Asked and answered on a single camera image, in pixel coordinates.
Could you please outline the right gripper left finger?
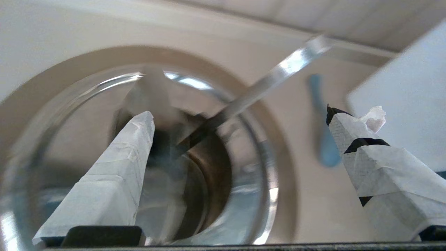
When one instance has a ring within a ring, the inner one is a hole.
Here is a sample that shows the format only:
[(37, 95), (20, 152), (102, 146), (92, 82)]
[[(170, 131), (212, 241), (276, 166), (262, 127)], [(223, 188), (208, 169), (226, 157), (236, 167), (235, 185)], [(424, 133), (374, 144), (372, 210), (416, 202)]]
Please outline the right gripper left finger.
[(73, 228), (133, 227), (153, 144), (153, 115), (134, 116), (32, 238), (64, 238)]

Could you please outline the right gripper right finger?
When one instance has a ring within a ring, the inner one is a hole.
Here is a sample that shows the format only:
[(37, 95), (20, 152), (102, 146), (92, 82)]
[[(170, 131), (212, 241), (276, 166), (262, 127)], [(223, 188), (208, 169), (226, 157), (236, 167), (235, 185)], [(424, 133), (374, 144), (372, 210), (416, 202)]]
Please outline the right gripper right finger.
[(377, 241), (445, 241), (446, 182), (378, 136), (381, 106), (362, 117), (327, 106), (326, 124)]

